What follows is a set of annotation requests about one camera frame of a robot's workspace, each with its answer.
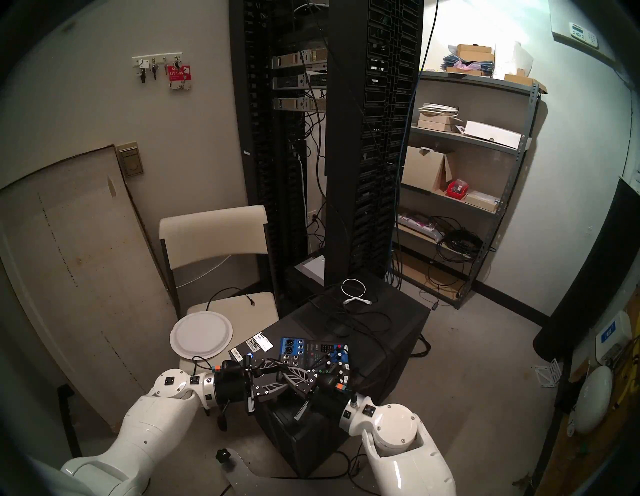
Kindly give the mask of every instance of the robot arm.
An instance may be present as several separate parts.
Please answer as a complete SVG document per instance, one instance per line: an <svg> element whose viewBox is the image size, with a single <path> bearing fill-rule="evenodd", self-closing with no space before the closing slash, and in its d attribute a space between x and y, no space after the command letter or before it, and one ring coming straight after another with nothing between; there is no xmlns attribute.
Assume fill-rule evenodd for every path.
<svg viewBox="0 0 640 496"><path fill-rule="evenodd" d="M376 406L370 397L352 397L340 427L362 436L362 446L383 496L455 496L447 462L420 418L401 404Z"/></svg>
<svg viewBox="0 0 640 496"><path fill-rule="evenodd" d="M418 416L407 407L376 406L368 396L349 397L335 376L313 370L305 376L306 371L285 368L293 373L285 377L289 386L307 398L296 417L302 418L307 408L315 409L339 422L349 435L362 437L383 496L455 496L449 467ZM147 487L154 465L178 446L198 407L208 414L213 406L223 410L229 403L244 401L251 415L254 399L269 399L286 388L276 383L254 386L252 377L276 370L282 371L282 364L252 369L247 359L242 364L227 361L213 373L196 376L170 369L129 409L118 438L105 453L69 460L61 471L97 496L138 496Z"/></svg>

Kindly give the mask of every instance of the black server rack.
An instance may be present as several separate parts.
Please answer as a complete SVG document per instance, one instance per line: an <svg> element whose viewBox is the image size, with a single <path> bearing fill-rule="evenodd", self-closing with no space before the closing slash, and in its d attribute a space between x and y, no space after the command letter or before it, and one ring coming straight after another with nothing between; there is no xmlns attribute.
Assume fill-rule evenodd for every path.
<svg viewBox="0 0 640 496"><path fill-rule="evenodd" d="M282 53L280 38L291 30L289 2L229 0L231 64L244 181L250 205L264 205L275 281L306 254L306 146L301 113L273 109L271 58ZM302 96L291 91L287 96ZM259 257L260 279L270 279Z"/></svg>
<svg viewBox="0 0 640 496"><path fill-rule="evenodd" d="M422 40L422 0L335 1L304 11L300 0L230 0L236 111L250 204L262 204L275 272L307 254L305 117L274 108L274 98L303 97L293 88L301 66L272 68L272 57L328 48L327 176L324 284L364 268L388 269L396 186ZM284 88L289 78L287 89ZM261 276L268 269L261 266Z"/></svg>
<svg viewBox="0 0 640 496"><path fill-rule="evenodd" d="M423 9L418 0L331 4L325 285L388 269Z"/></svg>

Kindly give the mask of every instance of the white cable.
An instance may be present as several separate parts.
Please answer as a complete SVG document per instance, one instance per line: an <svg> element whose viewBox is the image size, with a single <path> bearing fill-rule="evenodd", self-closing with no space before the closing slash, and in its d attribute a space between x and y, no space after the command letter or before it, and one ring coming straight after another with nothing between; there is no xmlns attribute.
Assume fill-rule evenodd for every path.
<svg viewBox="0 0 640 496"><path fill-rule="evenodd" d="M298 155L298 163L300 164L300 181L302 181L302 203L305 206L305 236L307 237L307 245L309 247L309 251L311 251L311 237L307 232L308 226L307 226L307 199L305 198L305 170L302 167L302 160L300 159L300 155Z"/></svg>
<svg viewBox="0 0 640 496"><path fill-rule="evenodd" d="M445 115L447 117L458 116L457 107L449 107L447 105L439 105L437 103L423 103L420 112L428 112L430 114Z"/></svg>
<svg viewBox="0 0 640 496"><path fill-rule="evenodd" d="M362 293L360 293L358 296L353 296L352 294L347 293L344 290L344 283L346 283L347 281L355 281L358 284L362 284ZM367 292L367 287L362 283L362 281L359 281L357 279L345 279L344 281L342 281L342 284L340 284L340 290L345 294L345 296L349 296L348 300L343 301L343 304L345 305L354 300L361 301L362 303L366 303L367 305L371 305L371 302L369 300L362 299L362 296L364 296L364 294Z"/></svg>
<svg viewBox="0 0 640 496"><path fill-rule="evenodd" d="M227 255L225 257L225 259L223 261L221 261L218 265L216 265L215 267L213 267L212 269L209 269L208 271L206 271L204 274L196 277L195 279L191 279L189 282L186 282L184 284L180 284L179 286L176 286L175 288L178 289L179 287L184 287L187 284L191 284L192 282L196 282L198 279L204 277L205 275L207 275L209 272L216 270L218 267L220 267L223 263L225 263L227 261L227 259L230 257L231 255Z"/></svg>
<svg viewBox="0 0 640 496"><path fill-rule="evenodd" d="M303 3L300 7L296 7L293 10L293 13L296 13L301 8L307 7L307 6L310 6L310 5L313 5L314 7L326 7L326 8L329 8L329 6L326 3Z"/></svg>

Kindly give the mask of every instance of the audio mixer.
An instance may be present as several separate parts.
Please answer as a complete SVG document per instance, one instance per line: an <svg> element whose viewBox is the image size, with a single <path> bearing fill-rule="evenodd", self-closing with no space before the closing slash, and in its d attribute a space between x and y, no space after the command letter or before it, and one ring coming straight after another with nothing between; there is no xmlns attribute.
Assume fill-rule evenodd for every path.
<svg viewBox="0 0 640 496"><path fill-rule="evenodd" d="M333 369L340 376L340 384L349 380L349 348L343 343L284 337L280 340L280 361L317 372Z"/></svg>

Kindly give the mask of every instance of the white chair seat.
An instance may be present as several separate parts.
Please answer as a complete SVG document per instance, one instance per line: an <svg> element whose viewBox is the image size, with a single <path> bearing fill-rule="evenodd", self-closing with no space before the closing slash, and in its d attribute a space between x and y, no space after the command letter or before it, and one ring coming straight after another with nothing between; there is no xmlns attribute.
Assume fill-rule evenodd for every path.
<svg viewBox="0 0 640 496"><path fill-rule="evenodd" d="M278 321L278 310L276 309L276 301L273 293L258 292L250 294L249 296L255 302L255 306L251 304L245 295L225 298L224 300L214 300L209 305L210 312L217 312L224 315L233 326L233 337L229 345L216 356L208 359L212 366L222 365L224 360L231 360L229 355L230 349ZM206 303L193 305L187 310L187 314L203 312L206 308ZM198 362L198 364L207 367L206 362ZM180 358L179 367L189 375L193 374L192 360ZM205 371L205 369L201 369L200 367L196 369L197 374Z"/></svg>

